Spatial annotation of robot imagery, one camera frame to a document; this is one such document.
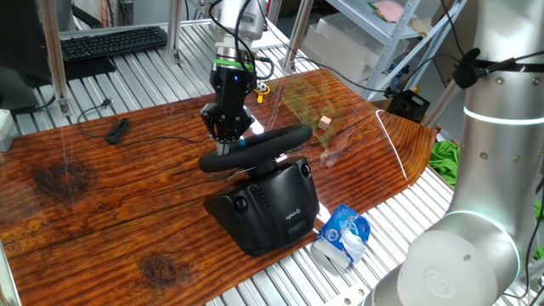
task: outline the aluminum slat floor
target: aluminum slat floor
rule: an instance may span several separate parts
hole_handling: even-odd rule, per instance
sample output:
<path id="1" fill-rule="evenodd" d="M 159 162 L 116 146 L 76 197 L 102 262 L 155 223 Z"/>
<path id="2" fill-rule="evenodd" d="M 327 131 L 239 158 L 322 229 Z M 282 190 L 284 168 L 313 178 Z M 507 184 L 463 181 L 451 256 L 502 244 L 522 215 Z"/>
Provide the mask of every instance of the aluminum slat floor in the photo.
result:
<path id="1" fill-rule="evenodd" d="M 273 25 L 270 28 L 286 41 L 277 28 Z M 114 99 L 111 106 L 90 111 L 83 120 L 211 94 L 209 77 L 216 37 L 209 28 L 209 20 L 182 23 L 181 29 L 183 64 L 169 64 L 163 59 L 161 49 L 117 56 L 113 59 L 115 72 L 68 82 L 71 116 L 62 116 L 56 105 L 37 113 L 17 115 L 14 119 L 19 133 L 25 135 L 74 124 L 82 111 L 100 105 L 109 97 Z M 72 33 L 71 37 L 86 33 Z M 279 61 L 285 57 L 287 48 L 277 40 L 268 46 L 261 42 L 259 46 L 259 55 L 270 57 L 275 63 L 272 79 L 286 76 L 279 68 Z M 297 72 L 317 68 L 307 61 L 297 62 L 295 66 Z M 266 75 L 269 67 L 258 62 L 257 71 Z M 38 88 L 34 94 L 44 104 L 53 96 L 53 87 Z M 379 280 L 404 261 L 410 243 L 444 215 L 452 195 L 451 188 L 426 169 L 414 186 L 363 214 L 371 224 L 371 238 L 359 263 L 343 270 L 308 245 L 207 305 L 323 305 L 353 289 L 361 289 L 366 296 Z M 526 303 L 503 297 L 496 305 Z"/>

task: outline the wire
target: wire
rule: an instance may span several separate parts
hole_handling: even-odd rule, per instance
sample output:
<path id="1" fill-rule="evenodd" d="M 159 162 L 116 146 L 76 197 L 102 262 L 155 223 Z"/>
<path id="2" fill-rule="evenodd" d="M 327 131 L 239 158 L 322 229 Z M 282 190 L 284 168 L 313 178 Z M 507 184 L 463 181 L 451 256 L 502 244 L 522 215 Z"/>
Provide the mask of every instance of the wire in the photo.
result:
<path id="1" fill-rule="evenodd" d="M 465 53 L 462 52 L 461 44 L 459 43 L 459 38 L 457 38 L 456 28 L 455 28 L 455 26 L 453 25 L 453 21 L 451 20 L 450 12 L 448 11 L 448 8 L 445 6 L 444 0 L 440 0 L 440 2 L 442 3 L 442 8 L 444 8 L 445 15 L 448 16 L 448 20 L 450 21 L 451 32 L 453 33 L 453 37 L 454 37 L 455 40 L 456 40 L 457 48 L 459 49 L 459 52 L 461 52 L 461 55 L 462 55 L 462 56 L 465 56 Z"/>
<path id="2" fill-rule="evenodd" d="M 110 0 L 107 0 L 107 1 L 108 1 L 108 10 L 110 11 L 110 26 L 114 27 L 116 25 L 113 20 L 113 9 L 111 8 L 111 1 Z"/>
<path id="3" fill-rule="evenodd" d="M 246 0 L 244 2 L 244 4 L 241 6 L 241 9 L 240 9 L 240 13 L 238 13 L 238 18 L 236 19 L 236 26 L 235 26 L 235 49 L 236 49 L 236 56 L 238 57 L 238 61 L 240 62 L 241 64 L 241 67 L 242 69 L 247 73 L 247 74 L 252 74 L 246 67 L 246 64 L 244 63 L 244 60 L 243 58 L 241 57 L 241 50 L 240 50 L 240 24 L 241 24 L 241 19 L 243 18 L 244 16 L 244 12 L 246 11 L 246 8 L 247 6 L 249 5 L 249 3 L 251 2 L 252 0 Z M 255 68 L 255 58 L 252 56 L 252 51 L 251 49 L 248 49 L 247 52 L 251 55 L 251 58 L 252 58 L 252 63 L 253 63 L 253 69 Z"/>
<path id="4" fill-rule="evenodd" d="M 257 1 L 257 4 L 258 4 L 258 9 L 261 11 L 261 15 L 263 16 L 263 20 L 264 20 L 264 26 L 269 29 L 269 20 L 266 19 L 266 14 L 264 13 L 263 11 L 263 7 L 261 6 L 261 2 L 260 1 Z"/>
<path id="5" fill-rule="evenodd" d="M 535 57 L 535 56 L 538 56 L 538 55 L 544 55 L 544 50 L 542 51 L 538 51 L 538 52 L 534 52 L 533 54 L 527 54 L 527 55 L 524 55 L 524 56 L 520 56 L 516 59 L 514 59 L 515 61 L 518 61 L 518 60 L 525 60 L 525 59 L 528 59 L 530 57 Z"/>
<path id="6" fill-rule="evenodd" d="M 536 190 L 536 193 L 538 194 L 540 191 L 541 191 L 541 188 L 542 186 L 544 185 L 544 177 L 542 177 L 541 179 L 541 182 L 538 184 L 540 186 L 540 189 L 537 189 Z M 542 203 L 544 203 L 544 192 L 542 192 Z M 525 254 L 525 292 L 524 294 L 521 296 L 521 297 L 518 297 L 518 296 L 515 296 L 513 294 L 509 294 L 509 293 L 503 293 L 503 295 L 507 296 L 507 297 L 510 297 L 510 298 L 525 298 L 525 296 L 527 295 L 527 293 L 529 293 L 529 260 L 530 260 L 530 248 L 532 247 L 533 245 L 533 241 L 535 240 L 535 237 L 536 237 L 536 233 L 538 232 L 538 228 L 540 227 L 541 225 L 541 221 L 542 221 L 542 218 L 544 218 L 544 207 L 541 207 L 541 210 L 540 210 L 540 213 L 538 214 L 538 219 L 536 220 L 536 225 L 535 225 L 535 229 L 533 230 L 533 234 L 531 235 L 530 237 L 530 240 L 529 240 L 529 245 L 527 246 L 527 253 Z M 533 300 L 533 302 L 531 302 L 530 305 L 534 304 L 536 299 L 538 298 L 538 296 L 541 294 L 541 290 L 539 290 L 539 293 L 537 294 L 537 296 L 535 297 L 535 299 Z"/>
<path id="7" fill-rule="evenodd" d="M 189 0 L 185 0 L 185 14 L 187 15 L 187 20 L 189 20 Z"/>
<path id="8" fill-rule="evenodd" d="M 102 102 L 102 104 L 100 104 L 98 106 L 95 106 L 95 107 L 91 107 L 91 108 L 89 108 L 87 110 L 84 110 L 81 114 L 79 114 L 79 116 L 77 117 L 77 128 L 79 129 L 79 132 L 82 135 L 85 135 L 85 136 L 93 138 L 93 139 L 104 138 L 104 140 L 110 145 L 122 145 L 122 146 L 136 145 L 136 144 L 141 144 L 143 142 L 154 141 L 154 140 L 163 140 L 163 139 L 180 139 L 180 140 L 192 143 L 192 144 L 199 144 L 199 143 L 202 143 L 205 140 L 207 140 L 207 138 L 206 138 L 206 139 L 203 139 L 203 140 L 194 141 L 194 140 L 182 137 L 182 136 L 159 136 L 159 137 L 154 137 L 154 138 L 150 138 L 150 139 L 137 140 L 137 141 L 133 141 L 131 143 L 123 143 L 121 141 L 121 137 L 130 128 L 130 120 L 127 119 L 127 118 L 122 118 L 119 121 L 119 123 L 117 123 L 117 125 L 113 129 L 111 129 L 104 136 L 102 136 L 102 135 L 92 135 L 90 133 L 85 132 L 83 130 L 82 123 L 81 123 L 82 116 L 84 116 L 84 114 L 86 114 L 89 111 L 97 110 L 99 107 L 106 107 L 106 106 L 110 105 L 111 103 L 113 103 L 113 101 L 111 99 L 105 99 Z"/>
<path id="9" fill-rule="evenodd" d="M 223 0 L 216 0 L 214 3 L 212 3 L 212 5 L 210 5 L 210 9 L 208 10 L 208 14 L 210 15 L 210 19 L 212 19 L 213 23 L 215 23 L 218 27 L 220 27 L 221 29 L 223 29 L 224 31 L 226 31 L 227 33 L 229 33 L 234 39 L 235 39 L 235 49 L 236 49 L 236 56 L 237 56 L 237 59 L 238 61 L 240 62 L 241 64 L 241 67 L 242 69 L 244 69 L 244 71 L 246 73 L 249 73 L 251 76 L 254 76 L 256 77 L 258 80 L 266 80 L 269 78 L 269 76 L 272 76 L 272 74 L 269 74 L 269 76 L 257 76 L 257 72 L 254 71 L 254 72 L 251 72 L 247 69 L 246 67 L 246 64 L 244 63 L 244 60 L 243 58 L 241 57 L 241 52 L 240 52 L 240 45 L 238 43 L 241 43 L 242 46 L 244 46 L 244 48 L 246 48 L 248 54 L 249 54 L 249 60 L 250 62 L 253 64 L 253 67 L 256 67 L 255 65 L 255 56 L 253 55 L 253 52 L 251 51 L 251 49 L 247 46 L 247 44 L 240 39 L 240 36 L 238 35 L 238 32 L 240 30 L 240 23 L 241 23 L 241 18 L 243 17 L 243 14 L 244 14 L 244 11 L 246 10 L 246 7 L 247 5 L 251 2 L 251 0 L 246 0 L 246 2 L 244 3 L 244 5 L 242 6 L 241 10 L 240 10 L 240 13 L 238 14 L 238 18 L 236 20 L 236 26 L 235 26 L 235 33 L 233 33 L 232 31 L 230 31 L 229 29 L 227 29 L 226 27 L 224 27 L 224 25 L 222 25 L 221 23 L 219 23 L 215 17 L 213 16 L 212 14 L 212 11 L 213 11 L 213 8 L 215 8 L 218 4 L 220 4 Z M 268 62 L 270 63 L 271 65 L 271 68 L 270 68 L 270 71 L 273 71 L 274 70 L 274 62 L 269 59 L 269 58 L 264 58 L 264 57 L 261 57 L 260 58 L 260 61 L 264 61 L 264 62 Z"/>
<path id="10" fill-rule="evenodd" d="M 326 68 L 336 74 L 338 74 L 342 79 L 350 82 L 351 84 L 353 84 L 354 86 L 358 87 L 358 88 L 363 88 L 363 89 L 366 89 L 366 90 L 370 90 L 370 91 L 373 91 L 373 92 L 377 92 L 377 93 L 386 93 L 386 94 L 391 94 L 391 93 L 394 93 L 395 91 L 394 90 L 381 90 L 381 89 L 375 89 L 375 88 L 368 88 L 366 86 L 363 86 L 363 85 L 360 85 L 358 84 L 357 82 L 354 82 L 354 81 L 351 81 L 350 79 L 348 79 L 347 77 L 345 77 L 344 75 L 342 75 L 340 72 L 338 72 L 337 70 L 335 70 L 334 68 L 331 68 L 330 66 L 328 65 L 323 65 L 321 63 L 318 63 L 316 62 L 315 60 L 313 59 L 309 59 L 309 58 L 306 58 L 306 57 L 303 57 L 303 56 L 298 56 L 296 57 L 296 59 L 300 59 L 300 60 L 307 60 L 311 63 L 313 63 L 314 65 L 317 65 L 319 67 L 322 67 L 322 68 Z"/>
<path id="11" fill-rule="evenodd" d="M 127 25 L 128 26 L 131 26 L 132 24 L 130 23 L 130 20 L 128 19 L 128 14 L 127 14 L 127 11 L 125 10 L 125 7 L 124 5 L 121 5 L 121 13 L 122 13 L 122 17 L 125 19 L 125 21 L 127 22 Z"/>
<path id="12" fill-rule="evenodd" d="M 436 54 L 435 56 L 430 57 L 428 59 L 425 59 L 423 62 L 419 63 L 419 66 L 410 74 L 410 76 L 408 76 L 406 78 L 406 81 L 410 80 L 416 74 L 416 72 L 419 71 L 422 67 L 424 67 L 425 64 L 427 64 L 429 61 L 434 60 L 434 59 L 436 59 L 437 57 L 440 57 L 440 56 L 447 56 L 447 57 L 453 59 L 455 62 L 459 61 L 459 59 L 456 59 L 455 57 L 453 57 L 453 56 L 451 56 L 449 54 Z"/>
<path id="13" fill-rule="evenodd" d="M 51 99 L 50 99 L 45 105 L 42 105 L 42 106 L 31 106 L 31 107 L 26 107 L 26 108 L 18 109 L 18 110 L 12 110 L 12 111 L 11 111 L 11 114 L 12 114 L 12 115 L 23 115 L 23 114 L 31 114 L 31 113 L 33 113 L 33 112 L 41 111 L 41 110 L 43 110 L 44 108 L 50 106 L 55 100 L 56 100 L 56 96 L 55 96 L 54 93 L 53 93 L 53 97 L 51 97 Z"/>

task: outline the black keyboard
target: black keyboard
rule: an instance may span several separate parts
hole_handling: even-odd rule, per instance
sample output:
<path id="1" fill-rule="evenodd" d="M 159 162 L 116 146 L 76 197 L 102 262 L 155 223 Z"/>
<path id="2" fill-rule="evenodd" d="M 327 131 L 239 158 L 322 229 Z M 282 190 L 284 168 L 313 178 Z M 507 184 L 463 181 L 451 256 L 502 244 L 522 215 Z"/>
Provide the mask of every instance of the black keyboard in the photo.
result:
<path id="1" fill-rule="evenodd" d="M 167 44 L 167 33 L 158 26 L 91 37 L 66 39 L 60 42 L 66 62 L 89 60 L 141 51 Z"/>

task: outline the pink object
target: pink object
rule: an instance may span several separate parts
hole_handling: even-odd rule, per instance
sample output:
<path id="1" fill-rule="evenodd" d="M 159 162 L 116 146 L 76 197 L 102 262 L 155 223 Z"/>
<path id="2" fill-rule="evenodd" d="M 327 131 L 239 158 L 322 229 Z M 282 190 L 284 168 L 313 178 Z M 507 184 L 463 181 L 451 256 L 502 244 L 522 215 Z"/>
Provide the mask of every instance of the pink object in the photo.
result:
<path id="1" fill-rule="evenodd" d="M 380 11 L 380 14 L 388 22 L 399 22 L 400 16 L 405 9 L 395 1 L 381 1 L 373 3 L 372 5 Z"/>

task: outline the blue and white package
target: blue and white package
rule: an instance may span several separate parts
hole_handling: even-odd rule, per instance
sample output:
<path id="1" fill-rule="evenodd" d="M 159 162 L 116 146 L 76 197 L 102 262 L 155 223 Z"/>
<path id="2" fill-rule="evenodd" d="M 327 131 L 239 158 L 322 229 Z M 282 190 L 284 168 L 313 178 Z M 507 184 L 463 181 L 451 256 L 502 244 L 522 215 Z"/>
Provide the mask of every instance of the blue and white package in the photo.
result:
<path id="1" fill-rule="evenodd" d="M 314 247 L 346 269 L 363 258 L 370 233 L 371 226 L 364 217 L 341 205 L 317 234 Z"/>

